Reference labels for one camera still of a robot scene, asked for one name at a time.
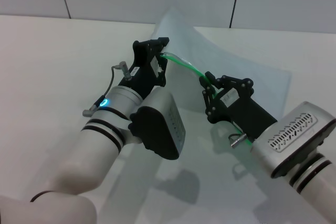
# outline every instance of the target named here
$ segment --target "black band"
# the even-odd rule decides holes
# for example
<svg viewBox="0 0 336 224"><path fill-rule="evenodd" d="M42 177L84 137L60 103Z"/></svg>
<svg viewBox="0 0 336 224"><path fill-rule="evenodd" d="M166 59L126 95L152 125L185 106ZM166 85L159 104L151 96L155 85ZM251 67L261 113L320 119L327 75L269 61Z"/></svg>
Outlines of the black band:
<svg viewBox="0 0 336 224"><path fill-rule="evenodd" d="M116 128L114 127L112 124L104 121L104 120L101 120L101 119L91 119L89 120L86 124L88 123L98 123L98 124L101 124L101 125L104 125L106 126L107 128L113 130L113 132L115 132L116 135L118 135L118 137L121 139L123 145L125 145L125 137L121 134L121 132Z"/></svg>
<svg viewBox="0 0 336 224"><path fill-rule="evenodd" d="M46 194L46 193L50 193L52 191L42 191L40 193L38 193L37 195L35 195L31 200L30 202L34 202L38 197L42 196L43 194Z"/></svg>
<svg viewBox="0 0 336 224"><path fill-rule="evenodd" d="M329 160L324 161L321 163L318 167L316 167L298 186L298 189L296 191L300 194L302 190L306 187L306 185L318 174L320 171L322 171L324 168L326 168L328 165L330 165L331 162Z"/></svg>
<svg viewBox="0 0 336 224"><path fill-rule="evenodd" d="M315 157L313 157L310 161L308 161L305 165L303 165L296 174L290 179L289 184L292 187L294 183L301 177L301 175L317 160L320 160L324 156L321 153L318 153Z"/></svg>
<svg viewBox="0 0 336 224"><path fill-rule="evenodd" d="M105 107L105 106L101 106L97 109L97 111L99 110L105 110L105 111L110 111L112 112L113 114L116 114L118 115L119 117L125 119L125 120L128 120L127 116L125 116L123 113L119 112L118 110L116 109L113 109L113 108L110 108L110 107Z"/></svg>
<svg viewBox="0 0 336 224"><path fill-rule="evenodd" d="M119 153L121 152L121 146L120 146L119 141L114 136L112 136L110 133L108 133L106 130L103 130L102 128L96 127L96 126L93 126L93 125L84 126L82 131L83 130L92 130L92 131L97 131L97 132L103 134L104 136L108 137L116 145Z"/></svg>

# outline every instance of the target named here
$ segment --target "green cable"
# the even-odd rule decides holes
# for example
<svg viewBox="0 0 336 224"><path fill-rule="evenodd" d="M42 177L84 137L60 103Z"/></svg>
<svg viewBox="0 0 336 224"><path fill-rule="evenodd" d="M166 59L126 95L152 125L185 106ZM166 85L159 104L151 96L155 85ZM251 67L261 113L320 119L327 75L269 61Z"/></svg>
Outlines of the green cable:
<svg viewBox="0 0 336 224"><path fill-rule="evenodd" d="M211 85L211 82L209 81L209 79L204 74L202 74L197 68L195 68L192 65L185 64L185 63L179 61L178 59L176 59L174 56L168 56L167 54L170 54L170 53L168 53L168 52L164 53L164 54L161 55L161 57L165 58L165 59L168 59L168 60L171 60L171 61L175 62L178 65L181 65L183 67L186 67L186 68L194 71L199 77L204 77L204 79ZM237 131L238 134L242 134L241 131L235 125L234 125L234 127L235 127L235 129L236 129L236 131ZM252 143L249 140L246 140L246 142L249 145L252 145Z"/></svg>

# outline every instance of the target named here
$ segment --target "white plastic cover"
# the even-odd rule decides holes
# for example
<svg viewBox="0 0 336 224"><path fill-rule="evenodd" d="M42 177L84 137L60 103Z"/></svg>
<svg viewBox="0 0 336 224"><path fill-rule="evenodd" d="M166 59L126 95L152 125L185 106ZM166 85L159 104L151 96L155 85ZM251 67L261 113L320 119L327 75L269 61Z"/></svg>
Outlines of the white plastic cover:
<svg viewBox="0 0 336 224"><path fill-rule="evenodd" d="M188 25L175 9L166 12L156 25L152 38L158 37L170 39L164 51L172 52L190 62L202 73L210 71L216 77L226 75L240 79L251 78L255 90L253 99L276 119L282 118L290 72L266 67L220 49ZM204 112L203 88L195 74L171 63L167 68L166 78L167 87L173 93L178 106Z"/></svg>

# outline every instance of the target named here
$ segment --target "grey cable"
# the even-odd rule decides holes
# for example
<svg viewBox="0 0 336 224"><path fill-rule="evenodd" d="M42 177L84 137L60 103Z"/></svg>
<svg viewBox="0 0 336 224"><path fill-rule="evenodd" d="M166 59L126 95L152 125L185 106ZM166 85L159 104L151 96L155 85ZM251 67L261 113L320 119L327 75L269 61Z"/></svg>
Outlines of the grey cable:
<svg viewBox="0 0 336 224"><path fill-rule="evenodd" d="M112 78L111 78L111 82L110 82L110 84L109 84L109 87L108 87L107 90L105 91L104 96L107 95L107 93L110 91L110 89L111 89L111 87L112 87L113 80L114 80L114 67L112 67L111 70L112 70Z"/></svg>

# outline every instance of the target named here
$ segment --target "white label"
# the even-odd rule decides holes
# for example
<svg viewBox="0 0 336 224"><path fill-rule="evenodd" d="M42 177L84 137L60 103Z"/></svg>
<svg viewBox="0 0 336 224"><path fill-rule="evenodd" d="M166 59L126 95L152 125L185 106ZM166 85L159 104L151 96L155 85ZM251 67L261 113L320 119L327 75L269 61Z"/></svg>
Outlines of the white label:
<svg viewBox="0 0 336 224"><path fill-rule="evenodd" d="M239 94L236 89L230 89L225 95L222 96L221 100L224 102L225 106L230 107L235 101L239 99Z"/></svg>
<svg viewBox="0 0 336 224"><path fill-rule="evenodd" d="M159 77L159 62L157 61L155 56L151 61L151 66L152 66L155 76Z"/></svg>
<svg viewBox="0 0 336 224"><path fill-rule="evenodd" d="M137 71L139 70L140 67L134 67L132 72L131 72L131 76L135 76L135 74L137 73Z"/></svg>

